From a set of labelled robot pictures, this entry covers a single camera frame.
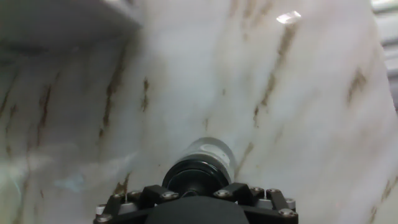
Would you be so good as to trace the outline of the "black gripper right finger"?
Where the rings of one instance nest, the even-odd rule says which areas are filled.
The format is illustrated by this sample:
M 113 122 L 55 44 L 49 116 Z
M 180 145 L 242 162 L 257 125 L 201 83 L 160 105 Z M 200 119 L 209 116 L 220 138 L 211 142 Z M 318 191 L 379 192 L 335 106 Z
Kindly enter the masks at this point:
M 279 189 L 232 183 L 214 192 L 213 197 L 238 205 L 250 224 L 298 224 L 295 200 L 285 198 Z

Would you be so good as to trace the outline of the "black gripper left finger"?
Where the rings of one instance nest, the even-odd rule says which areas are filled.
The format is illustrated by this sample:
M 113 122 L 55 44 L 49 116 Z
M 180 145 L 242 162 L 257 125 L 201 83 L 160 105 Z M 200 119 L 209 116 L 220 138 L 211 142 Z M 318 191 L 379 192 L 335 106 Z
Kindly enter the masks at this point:
M 159 185 L 112 194 L 106 204 L 97 206 L 93 224 L 143 224 L 156 205 L 179 198 L 178 193 Z

